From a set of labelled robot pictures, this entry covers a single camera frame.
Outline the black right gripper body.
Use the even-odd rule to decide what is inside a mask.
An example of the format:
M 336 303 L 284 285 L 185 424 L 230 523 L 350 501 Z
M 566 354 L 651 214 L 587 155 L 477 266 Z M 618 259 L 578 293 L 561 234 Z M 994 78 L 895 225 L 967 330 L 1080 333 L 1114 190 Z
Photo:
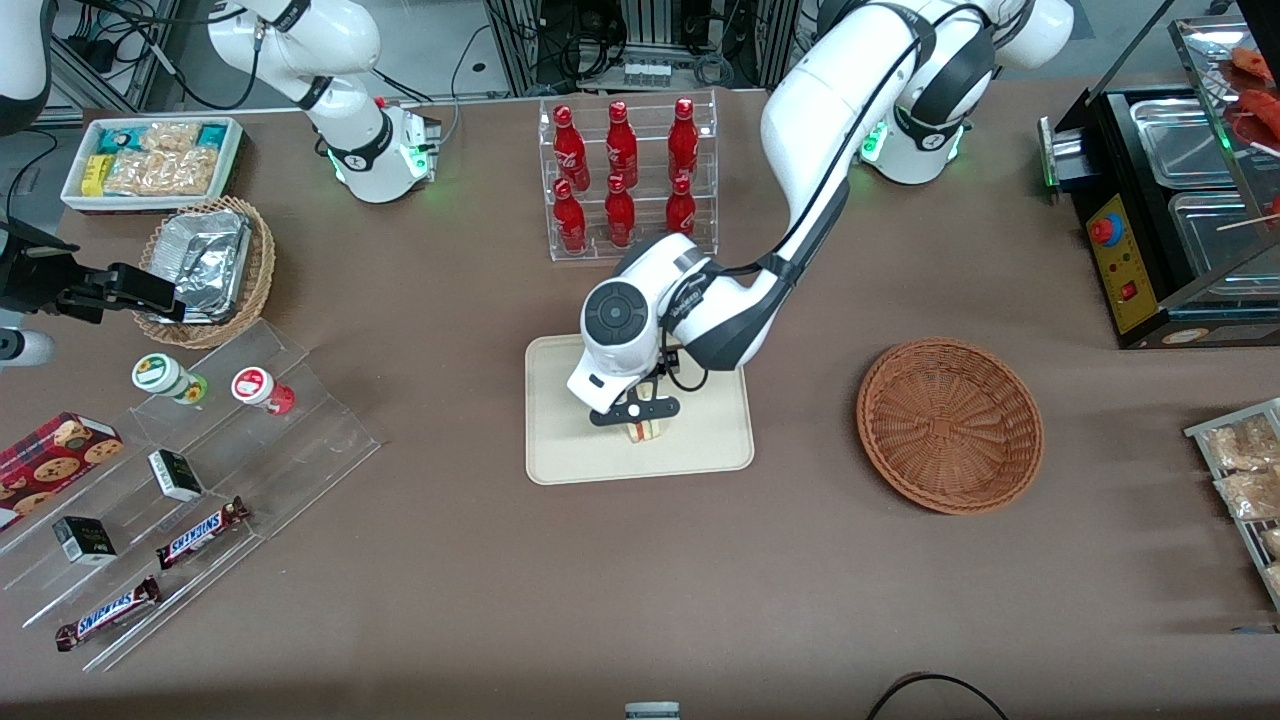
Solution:
M 97 272 L 76 260 L 78 245 L 32 225 L 4 225 L 1 306 L 26 315 L 46 313 L 100 323 L 108 302 L 91 279 Z

